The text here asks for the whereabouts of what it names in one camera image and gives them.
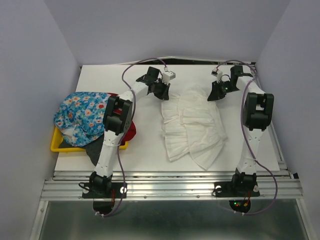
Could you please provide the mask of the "white pleated skirt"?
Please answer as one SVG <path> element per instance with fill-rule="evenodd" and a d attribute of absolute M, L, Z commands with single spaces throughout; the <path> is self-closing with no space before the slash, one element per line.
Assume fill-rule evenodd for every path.
<path fill-rule="evenodd" d="M 162 130 L 170 162 L 189 155 L 203 170 L 216 160 L 227 140 L 219 108 L 199 85 L 171 93 L 161 104 Z"/>

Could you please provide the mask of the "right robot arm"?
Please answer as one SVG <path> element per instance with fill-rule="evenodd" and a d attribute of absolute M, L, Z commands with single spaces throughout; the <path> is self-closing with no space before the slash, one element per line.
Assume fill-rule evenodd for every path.
<path fill-rule="evenodd" d="M 232 179 L 215 182 L 212 195 L 218 198 L 258 197 L 257 154 L 263 133 L 272 121 L 274 95 L 261 90 L 253 75 L 245 73 L 242 65 L 231 67 L 227 81 L 222 80 L 224 74 L 218 67 L 211 74 L 216 81 L 212 82 L 209 102 L 221 100 L 228 93 L 242 92 L 240 126 L 244 137 L 241 157 Z"/>

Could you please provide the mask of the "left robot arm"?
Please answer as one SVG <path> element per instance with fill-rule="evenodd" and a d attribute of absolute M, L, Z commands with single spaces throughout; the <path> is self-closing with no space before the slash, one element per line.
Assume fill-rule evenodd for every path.
<path fill-rule="evenodd" d="M 136 111 L 136 103 L 152 93 L 160 100 L 169 100 L 170 81 L 176 77 L 167 66 L 164 71 L 149 67 L 128 90 L 108 99 L 103 116 L 104 135 L 97 165 L 89 177 L 85 190 L 100 197 L 111 193 L 114 165 L 119 156 L 119 147 L 128 132 Z"/>

